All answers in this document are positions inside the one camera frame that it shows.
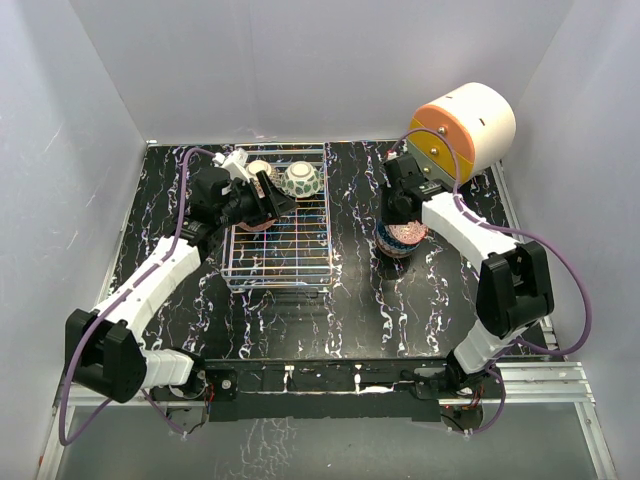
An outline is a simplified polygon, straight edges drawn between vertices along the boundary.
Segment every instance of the green patterned bowl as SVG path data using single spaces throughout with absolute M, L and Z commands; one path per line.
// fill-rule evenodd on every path
M 295 198 L 312 197 L 323 186 L 322 174 L 309 162 L 293 162 L 280 179 L 280 189 Z

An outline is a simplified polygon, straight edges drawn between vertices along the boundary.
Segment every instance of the black marble surface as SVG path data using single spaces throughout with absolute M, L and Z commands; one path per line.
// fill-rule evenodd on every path
M 328 294 L 273 289 L 232 295 L 220 275 L 220 249 L 160 308 L 145 333 L 146 348 L 176 346 L 211 359 L 445 356 L 475 321 L 477 276 L 432 231 L 408 260 L 389 259 L 376 249 L 377 187 L 384 181 L 381 161 L 390 146 L 371 141 L 325 145 L 334 266 Z M 174 228 L 178 161 L 185 148 L 147 150 L 112 288 Z M 203 148 L 229 152 L 233 145 Z M 190 176 L 205 162 L 210 160 L 194 156 Z M 477 213 L 506 225 L 490 171 L 465 185 L 462 194 Z M 544 341 L 538 327 L 527 338 Z M 528 352 L 514 348 L 513 353 Z

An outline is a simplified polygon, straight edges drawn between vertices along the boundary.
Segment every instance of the yellow panel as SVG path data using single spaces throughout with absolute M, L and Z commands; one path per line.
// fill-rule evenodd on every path
M 424 125 L 413 118 L 409 125 L 409 130 L 418 127 L 424 127 Z M 427 132 L 414 133 L 409 135 L 407 140 L 438 164 L 438 166 L 451 175 L 452 178 L 456 177 L 456 167 L 453 163 L 453 158 L 451 158 L 451 154 L 442 140 Z M 431 154 L 432 148 L 436 148 L 438 150 L 437 155 Z M 460 166 L 460 183 L 465 183 L 470 178 L 471 171 L 473 170 L 473 164 L 458 152 L 456 152 L 456 157 L 458 158 L 458 164 Z

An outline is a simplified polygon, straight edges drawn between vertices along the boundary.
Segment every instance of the dish rack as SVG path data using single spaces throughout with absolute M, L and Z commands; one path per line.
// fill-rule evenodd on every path
M 249 151 L 249 162 L 269 162 L 278 174 L 305 160 L 323 172 L 322 190 L 296 200 L 296 209 L 262 232 L 227 229 L 220 273 L 232 293 L 250 289 L 293 288 L 326 293 L 331 285 L 331 232 L 327 166 L 322 145 L 317 150 Z

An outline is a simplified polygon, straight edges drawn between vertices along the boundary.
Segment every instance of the gray floor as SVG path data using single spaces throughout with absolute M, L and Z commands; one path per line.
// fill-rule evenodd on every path
M 74 427 L 89 410 L 76 410 Z M 85 478 L 588 480 L 596 474 L 572 404 L 507 405 L 491 430 L 469 441 L 403 419 L 265 419 L 209 423 L 183 442 L 151 408 L 118 406 L 65 451 L 57 479 Z

